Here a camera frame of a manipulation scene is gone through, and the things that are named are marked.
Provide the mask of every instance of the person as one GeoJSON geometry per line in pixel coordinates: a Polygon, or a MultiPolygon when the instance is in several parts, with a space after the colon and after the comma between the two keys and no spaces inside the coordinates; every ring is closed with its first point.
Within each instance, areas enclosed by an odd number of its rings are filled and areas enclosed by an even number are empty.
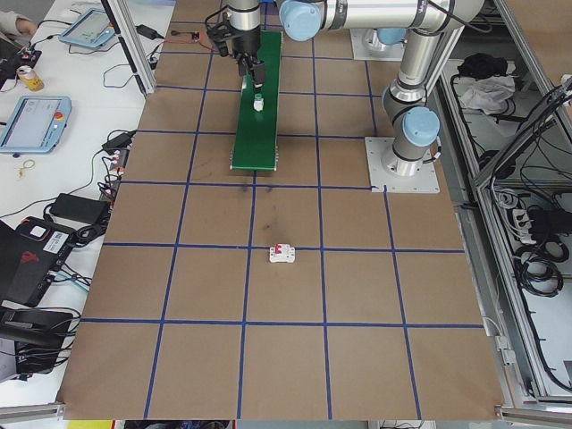
{"type": "Polygon", "coordinates": [[[37,30],[38,25],[24,15],[13,11],[0,11],[0,38],[11,41],[22,36],[32,38],[37,30]]]}

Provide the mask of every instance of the can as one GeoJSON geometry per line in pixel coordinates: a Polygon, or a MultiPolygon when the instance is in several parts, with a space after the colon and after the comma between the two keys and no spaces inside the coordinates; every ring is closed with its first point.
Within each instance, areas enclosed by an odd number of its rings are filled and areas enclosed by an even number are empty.
{"type": "Polygon", "coordinates": [[[18,67],[16,72],[20,80],[26,84],[30,91],[40,91],[44,88],[44,82],[29,65],[18,67]]]}

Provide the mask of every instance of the grid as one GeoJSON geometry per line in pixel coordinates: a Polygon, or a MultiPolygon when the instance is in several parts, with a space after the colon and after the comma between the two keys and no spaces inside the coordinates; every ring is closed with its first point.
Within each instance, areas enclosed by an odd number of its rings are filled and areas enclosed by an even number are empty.
{"type": "MultiPolygon", "coordinates": [[[[177,3],[172,27],[198,29],[202,9],[177,3]]],[[[350,61],[343,33],[285,44],[274,175],[224,168],[234,68],[194,45],[162,53],[60,392],[66,418],[494,418],[448,195],[368,186],[363,137],[391,133],[376,94],[396,66],[350,61]],[[267,263],[277,240],[296,246],[294,265],[267,263]]]]}

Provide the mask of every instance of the white cloth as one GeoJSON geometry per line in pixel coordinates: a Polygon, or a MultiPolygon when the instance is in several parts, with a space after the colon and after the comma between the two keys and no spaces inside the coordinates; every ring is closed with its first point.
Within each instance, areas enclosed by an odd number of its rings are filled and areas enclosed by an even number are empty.
{"type": "Polygon", "coordinates": [[[24,15],[20,15],[16,12],[0,12],[0,31],[6,36],[22,36],[16,27],[18,18],[29,21],[24,15]]]}
{"type": "Polygon", "coordinates": [[[511,76],[493,76],[478,80],[460,98],[467,109],[482,110],[485,114],[500,114],[507,109],[509,98],[515,93],[515,80],[511,76]]]}

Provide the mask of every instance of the person's hand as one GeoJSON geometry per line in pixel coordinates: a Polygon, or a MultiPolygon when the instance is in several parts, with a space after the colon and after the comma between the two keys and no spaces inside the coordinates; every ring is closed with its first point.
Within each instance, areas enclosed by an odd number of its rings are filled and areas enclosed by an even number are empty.
{"type": "Polygon", "coordinates": [[[32,38],[34,37],[34,34],[36,34],[36,31],[38,30],[38,25],[36,25],[35,22],[18,18],[16,20],[16,28],[21,34],[27,34],[32,38]]]}

